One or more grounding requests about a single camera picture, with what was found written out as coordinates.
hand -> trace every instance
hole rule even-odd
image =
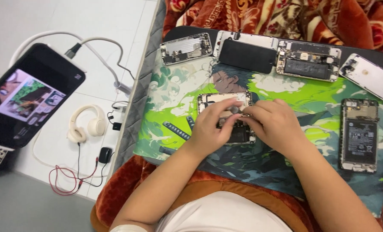
[[[257,101],[243,113],[252,114],[253,118],[241,117],[239,120],[246,122],[263,142],[288,159],[294,148],[311,144],[294,111],[281,99]]]
[[[242,104],[236,98],[230,98],[209,105],[197,116],[191,138],[182,147],[186,147],[193,155],[201,159],[219,149],[230,139],[233,125],[241,116],[239,113],[231,115],[223,127],[218,129],[216,124],[220,113],[232,105],[240,107]]]

patterned blanket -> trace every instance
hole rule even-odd
[[[165,0],[163,36],[175,26],[376,49],[383,52],[383,1]]]

headphone headband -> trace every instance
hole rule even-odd
[[[100,119],[104,119],[104,113],[102,111],[102,109],[97,106],[97,105],[86,105],[86,106],[82,106],[80,108],[78,108],[72,115],[71,115],[71,118],[70,118],[70,122],[69,122],[69,127],[71,128],[73,126],[73,124],[75,124],[75,120],[77,119],[77,116],[83,112],[84,110],[88,109],[88,108],[94,108],[96,111],[97,111],[97,118],[100,118]]]

black charger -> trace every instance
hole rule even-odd
[[[100,163],[108,163],[110,162],[110,158],[112,155],[112,149],[109,147],[102,147],[100,150],[100,155],[98,156],[98,161]]]

black phone screen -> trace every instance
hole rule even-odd
[[[25,146],[84,80],[63,56],[34,44],[0,79],[0,145]]]

